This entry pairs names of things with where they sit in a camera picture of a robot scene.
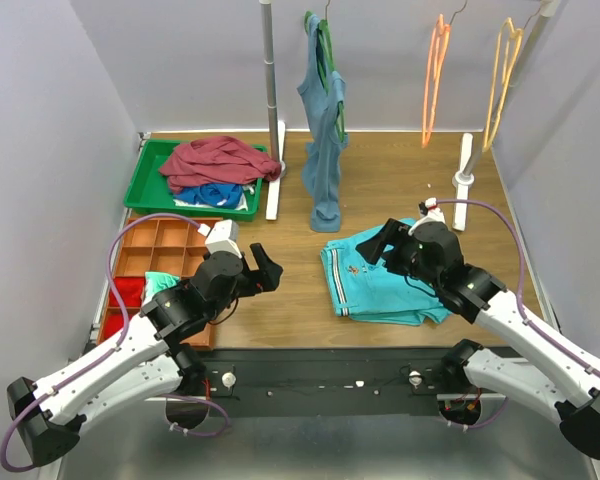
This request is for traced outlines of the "maroon tank top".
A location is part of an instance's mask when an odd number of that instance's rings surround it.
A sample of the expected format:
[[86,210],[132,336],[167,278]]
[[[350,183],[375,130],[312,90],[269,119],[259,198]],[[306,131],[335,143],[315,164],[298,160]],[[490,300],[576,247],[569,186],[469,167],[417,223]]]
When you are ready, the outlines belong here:
[[172,193],[208,183],[245,185],[279,178],[281,168],[266,152],[231,136],[211,136],[178,145],[159,168]]

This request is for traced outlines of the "orange plastic hanger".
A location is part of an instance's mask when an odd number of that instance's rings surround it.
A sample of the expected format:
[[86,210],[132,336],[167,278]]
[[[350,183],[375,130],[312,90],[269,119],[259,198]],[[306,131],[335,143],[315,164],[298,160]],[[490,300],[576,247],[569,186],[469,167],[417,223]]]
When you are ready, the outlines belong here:
[[426,148],[431,140],[439,97],[443,67],[448,50],[451,25],[439,14],[434,24],[425,70],[425,83],[422,106],[421,146]]

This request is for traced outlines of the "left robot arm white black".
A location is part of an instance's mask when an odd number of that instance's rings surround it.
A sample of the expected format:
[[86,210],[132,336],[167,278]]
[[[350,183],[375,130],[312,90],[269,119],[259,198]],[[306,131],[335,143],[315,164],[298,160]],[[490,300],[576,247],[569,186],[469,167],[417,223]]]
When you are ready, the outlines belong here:
[[123,327],[59,371],[7,388],[12,423],[31,459],[48,465],[79,442],[81,432],[128,404],[154,396],[194,393],[204,366],[186,339],[201,332],[235,301],[276,290],[283,269],[261,244],[250,269],[241,256],[217,251],[195,274],[156,293]]

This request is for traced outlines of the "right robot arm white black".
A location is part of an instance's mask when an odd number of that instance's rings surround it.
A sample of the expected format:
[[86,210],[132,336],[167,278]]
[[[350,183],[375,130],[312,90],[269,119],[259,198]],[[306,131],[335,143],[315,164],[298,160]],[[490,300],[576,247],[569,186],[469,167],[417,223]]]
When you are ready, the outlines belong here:
[[390,219],[356,249],[370,264],[382,261],[388,272],[424,282],[445,308],[495,333],[528,363],[463,341],[440,367],[447,389],[498,392],[543,415],[578,451],[600,460],[600,358],[535,316],[496,277],[466,263],[444,223]]

